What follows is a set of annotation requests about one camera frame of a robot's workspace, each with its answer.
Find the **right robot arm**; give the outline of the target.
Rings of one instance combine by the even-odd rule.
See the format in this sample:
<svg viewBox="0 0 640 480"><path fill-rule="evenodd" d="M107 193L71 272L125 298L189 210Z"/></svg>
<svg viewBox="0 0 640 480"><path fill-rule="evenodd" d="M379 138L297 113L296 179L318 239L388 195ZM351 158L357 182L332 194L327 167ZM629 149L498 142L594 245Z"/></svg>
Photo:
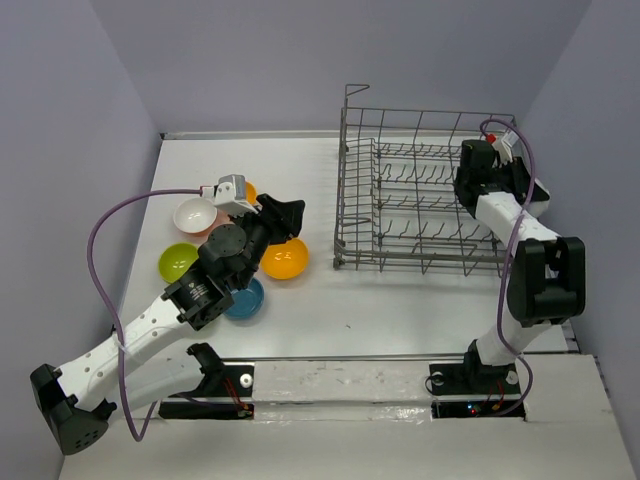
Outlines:
<svg viewBox="0 0 640 480"><path fill-rule="evenodd" d="M462 384L485 394L506 383L517 355L541 333L583 313L586 247L540 222L550 203L548 190L522 158L496 141L462 142L454 192L505 247L500 316L471 343L460 368Z"/></svg>

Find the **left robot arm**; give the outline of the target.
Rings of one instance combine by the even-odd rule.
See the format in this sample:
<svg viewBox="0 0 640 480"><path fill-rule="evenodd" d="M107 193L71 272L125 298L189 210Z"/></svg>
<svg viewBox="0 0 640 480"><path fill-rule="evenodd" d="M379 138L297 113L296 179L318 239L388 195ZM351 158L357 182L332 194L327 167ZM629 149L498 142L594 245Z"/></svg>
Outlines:
<svg viewBox="0 0 640 480"><path fill-rule="evenodd" d="M302 200L282 202L261 194L253 206L228 182L197 192L231 221L209 234L187 271L128 325L113 312L114 334L86 354L58 367L43 364L31 373L36 404L63 455L94 444L117 411L133 427L127 375L229 310L233 292L249 286L267 248L301 232Z"/></svg>

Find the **small yellow bowl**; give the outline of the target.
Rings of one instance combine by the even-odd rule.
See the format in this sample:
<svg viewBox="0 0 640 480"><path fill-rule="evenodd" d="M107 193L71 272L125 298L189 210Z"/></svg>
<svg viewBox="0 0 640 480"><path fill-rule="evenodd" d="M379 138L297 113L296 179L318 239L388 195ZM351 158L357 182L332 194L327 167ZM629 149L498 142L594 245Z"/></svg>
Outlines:
<svg viewBox="0 0 640 480"><path fill-rule="evenodd" d="M257 190L255 188L255 186L250 183L249 181L245 182L245 190L246 190L246 200L251 204L251 205L256 205L257 204Z"/></svg>

